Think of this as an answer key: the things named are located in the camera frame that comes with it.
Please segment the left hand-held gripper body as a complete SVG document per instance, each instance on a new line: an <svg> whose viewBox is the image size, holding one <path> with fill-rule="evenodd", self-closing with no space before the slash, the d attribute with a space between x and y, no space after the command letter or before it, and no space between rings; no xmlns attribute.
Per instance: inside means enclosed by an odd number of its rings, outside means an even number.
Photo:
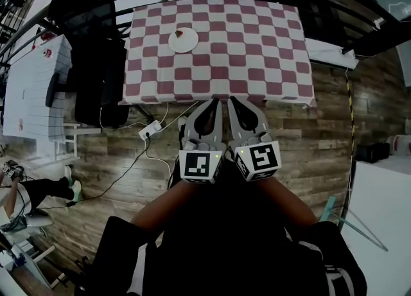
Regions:
<svg viewBox="0 0 411 296"><path fill-rule="evenodd" d="M180 177L190 183L215 183L223 163L222 136L182 138L179 151Z"/></svg>

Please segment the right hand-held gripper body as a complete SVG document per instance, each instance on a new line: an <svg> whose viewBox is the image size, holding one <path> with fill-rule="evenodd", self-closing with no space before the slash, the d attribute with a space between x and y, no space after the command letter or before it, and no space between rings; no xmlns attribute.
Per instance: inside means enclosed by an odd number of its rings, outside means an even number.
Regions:
<svg viewBox="0 0 411 296"><path fill-rule="evenodd" d="M234 148L234 162L247 182L272 177L281 168L279 142L262 132Z"/></svg>

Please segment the white round plate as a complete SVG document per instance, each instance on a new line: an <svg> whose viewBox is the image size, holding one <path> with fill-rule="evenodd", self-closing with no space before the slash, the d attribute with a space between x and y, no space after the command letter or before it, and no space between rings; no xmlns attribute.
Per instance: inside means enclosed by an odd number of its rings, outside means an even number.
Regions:
<svg viewBox="0 0 411 296"><path fill-rule="evenodd" d="M176 37L175 31L180 30L183 35L179 38ZM198 44L198 33L192 28L178 28L173 31L168 39L169 47L176 53L187 53L194 49Z"/></svg>

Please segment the person's left forearm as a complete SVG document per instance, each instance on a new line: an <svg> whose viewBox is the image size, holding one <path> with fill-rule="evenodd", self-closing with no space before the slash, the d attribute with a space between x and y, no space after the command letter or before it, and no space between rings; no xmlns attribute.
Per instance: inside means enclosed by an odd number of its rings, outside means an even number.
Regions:
<svg viewBox="0 0 411 296"><path fill-rule="evenodd" d="M174 214L200 189L200 184L181 180L161 196L145 205L130 223L151 236L159 236Z"/></svg>

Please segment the person's right forearm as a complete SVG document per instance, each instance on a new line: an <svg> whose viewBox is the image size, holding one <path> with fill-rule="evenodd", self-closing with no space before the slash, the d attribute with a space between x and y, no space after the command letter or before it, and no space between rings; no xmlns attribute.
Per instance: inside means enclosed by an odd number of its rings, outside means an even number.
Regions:
<svg viewBox="0 0 411 296"><path fill-rule="evenodd" d="M318 222L313 211L287 187L274 177L256 182L275 203L289 227L303 230Z"/></svg>

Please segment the red white checkered tablecloth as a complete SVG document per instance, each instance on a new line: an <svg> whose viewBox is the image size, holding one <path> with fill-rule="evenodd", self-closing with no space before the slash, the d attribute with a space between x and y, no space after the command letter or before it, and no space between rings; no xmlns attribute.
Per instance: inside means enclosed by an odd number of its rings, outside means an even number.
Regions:
<svg viewBox="0 0 411 296"><path fill-rule="evenodd" d="M178 28L197 46L176 53ZM299 14L252 0L182 0L134 9L120 104L225 100L230 96L313 106L312 70Z"/></svg>

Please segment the white power strip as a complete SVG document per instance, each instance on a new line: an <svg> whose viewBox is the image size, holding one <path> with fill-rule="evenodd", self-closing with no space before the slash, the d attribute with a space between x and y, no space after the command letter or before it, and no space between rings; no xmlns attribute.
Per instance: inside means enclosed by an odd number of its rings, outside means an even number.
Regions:
<svg viewBox="0 0 411 296"><path fill-rule="evenodd" d="M143 129L139 131L139 136L142 140L146 140L147 138L153 136L154 134L160 132L162 130L162 126L158 120L153 121L149 125L145 126Z"/></svg>

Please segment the white flat board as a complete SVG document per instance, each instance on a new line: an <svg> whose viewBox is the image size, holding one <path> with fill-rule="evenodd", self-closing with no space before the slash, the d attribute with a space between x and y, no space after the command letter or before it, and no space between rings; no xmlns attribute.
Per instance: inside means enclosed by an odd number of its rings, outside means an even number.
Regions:
<svg viewBox="0 0 411 296"><path fill-rule="evenodd" d="M355 69L359 60L354 51L342 53L343 48L327 42L306 38L306 49L311 61L322 64L341 67L343 69Z"/></svg>

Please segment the black box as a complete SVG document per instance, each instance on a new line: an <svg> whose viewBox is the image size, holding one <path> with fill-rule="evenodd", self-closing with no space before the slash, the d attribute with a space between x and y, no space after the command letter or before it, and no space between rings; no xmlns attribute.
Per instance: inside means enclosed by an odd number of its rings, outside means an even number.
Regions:
<svg viewBox="0 0 411 296"><path fill-rule="evenodd" d="M373 164L380 160L387 159L389 155L389 143L375 143L372 145L358 145L355 159Z"/></svg>

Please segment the black office chair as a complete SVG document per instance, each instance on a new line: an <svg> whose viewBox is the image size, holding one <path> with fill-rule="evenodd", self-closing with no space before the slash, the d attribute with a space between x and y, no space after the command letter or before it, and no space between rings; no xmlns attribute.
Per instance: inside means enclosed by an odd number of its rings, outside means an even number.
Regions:
<svg viewBox="0 0 411 296"><path fill-rule="evenodd" d="M52 0L48 18L71 45L66 91L76 94L75 120L106 128L124 125L129 108L119 102L127 51L114 0Z"/></svg>

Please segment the white metal rack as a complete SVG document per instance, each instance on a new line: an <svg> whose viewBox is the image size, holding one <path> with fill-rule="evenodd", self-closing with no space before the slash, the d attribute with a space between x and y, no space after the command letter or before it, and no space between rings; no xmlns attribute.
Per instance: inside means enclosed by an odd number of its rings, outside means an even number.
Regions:
<svg viewBox="0 0 411 296"><path fill-rule="evenodd" d="M100 128L83 126L78 123L63 124L63 138L55 141L55 160L57 162L73 162L80 159L78 154L78 137L82 135L100 134Z"/></svg>

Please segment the plain white table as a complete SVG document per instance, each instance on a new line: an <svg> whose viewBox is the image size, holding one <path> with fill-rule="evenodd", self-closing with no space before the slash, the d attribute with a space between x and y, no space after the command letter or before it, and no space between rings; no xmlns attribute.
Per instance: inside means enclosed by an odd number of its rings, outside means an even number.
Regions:
<svg viewBox="0 0 411 296"><path fill-rule="evenodd" d="M411 295L411 156L358 162L342 235L368 296Z"/></svg>

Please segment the white bucket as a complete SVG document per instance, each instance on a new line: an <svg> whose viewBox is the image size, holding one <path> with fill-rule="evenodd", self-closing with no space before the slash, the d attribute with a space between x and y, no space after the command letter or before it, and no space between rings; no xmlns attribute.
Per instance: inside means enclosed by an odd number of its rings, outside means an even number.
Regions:
<svg viewBox="0 0 411 296"><path fill-rule="evenodd" d="M394 135L387 139L391 155L411 156L411 135Z"/></svg>

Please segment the white grid-cloth table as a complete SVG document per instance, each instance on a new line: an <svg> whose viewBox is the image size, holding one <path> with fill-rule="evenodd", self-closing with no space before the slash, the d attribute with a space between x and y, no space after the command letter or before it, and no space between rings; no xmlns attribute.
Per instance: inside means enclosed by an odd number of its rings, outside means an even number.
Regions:
<svg viewBox="0 0 411 296"><path fill-rule="evenodd" d="M51 49L52 58L43 52ZM57 36L31 50L15 61L6 85L3 135L43 141L63 138L65 94L55 94L51 107L46 106L46 95L54 74L65 83L71 67L71 45Z"/></svg>

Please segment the white swivel chair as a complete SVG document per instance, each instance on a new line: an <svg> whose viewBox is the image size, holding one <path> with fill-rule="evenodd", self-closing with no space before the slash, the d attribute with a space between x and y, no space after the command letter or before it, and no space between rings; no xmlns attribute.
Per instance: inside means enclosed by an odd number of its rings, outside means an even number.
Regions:
<svg viewBox="0 0 411 296"><path fill-rule="evenodd" d="M42 209L34 209L24 217L27 227L46 227L53 223L50 215Z"/></svg>

